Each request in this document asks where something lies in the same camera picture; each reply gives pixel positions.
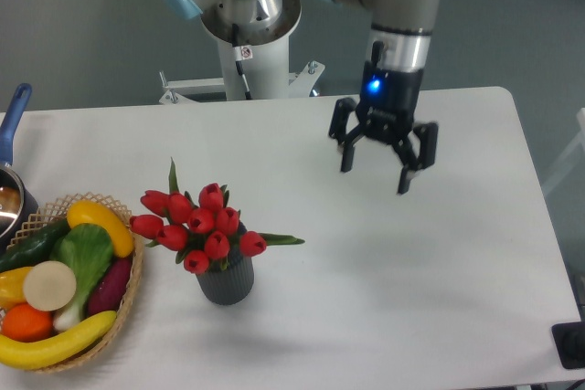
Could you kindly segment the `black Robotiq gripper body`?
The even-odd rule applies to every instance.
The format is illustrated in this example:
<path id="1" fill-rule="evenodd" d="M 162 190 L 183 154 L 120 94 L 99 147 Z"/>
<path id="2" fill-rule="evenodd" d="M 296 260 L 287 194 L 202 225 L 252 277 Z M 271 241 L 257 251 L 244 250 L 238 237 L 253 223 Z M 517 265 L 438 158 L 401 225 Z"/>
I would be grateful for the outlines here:
<path id="1" fill-rule="evenodd" d="M 403 72 L 365 62 L 356 115 L 367 138 L 398 142 L 410 134 L 423 74 L 423 69 Z"/>

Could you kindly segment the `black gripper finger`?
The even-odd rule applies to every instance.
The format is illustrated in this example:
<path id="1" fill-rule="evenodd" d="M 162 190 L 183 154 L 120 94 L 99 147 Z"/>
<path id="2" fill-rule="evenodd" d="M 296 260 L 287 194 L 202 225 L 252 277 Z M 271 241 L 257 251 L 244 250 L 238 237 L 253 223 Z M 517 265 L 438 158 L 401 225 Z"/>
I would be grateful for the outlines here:
<path id="1" fill-rule="evenodd" d="M 361 126 L 356 126 L 350 132 L 347 130 L 349 117 L 356 111 L 357 103 L 354 99 L 346 97 L 336 101 L 328 136 L 336 140 L 337 147 L 341 151 L 341 173 L 348 173 L 353 168 L 355 145 L 363 137 Z"/>
<path id="2" fill-rule="evenodd" d="M 405 195 L 411 181 L 435 164 L 439 124 L 435 121 L 416 122 L 409 134 L 400 137 L 397 155 L 402 163 L 397 193 Z"/>

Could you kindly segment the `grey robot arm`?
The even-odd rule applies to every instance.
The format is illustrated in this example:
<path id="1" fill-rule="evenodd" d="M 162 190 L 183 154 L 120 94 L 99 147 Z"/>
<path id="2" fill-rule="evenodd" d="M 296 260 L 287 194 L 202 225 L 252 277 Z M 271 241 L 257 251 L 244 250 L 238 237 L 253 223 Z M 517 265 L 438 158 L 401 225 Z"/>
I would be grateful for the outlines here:
<path id="1" fill-rule="evenodd" d="M 289 36 L 301 18 L 300 0 L 164 0 L 185 20 L 199 18 L 216 39 L 229 100 L 287 96 Z M 362 138 L 389 145 L 401 165 L 398 191 L 435 161 L 438 126 L 417 121 L 415 109 L 440 0 L 325 0 L 372 15 L 357 99 L 342 98 L 329 136 L 352 169 Z"/>

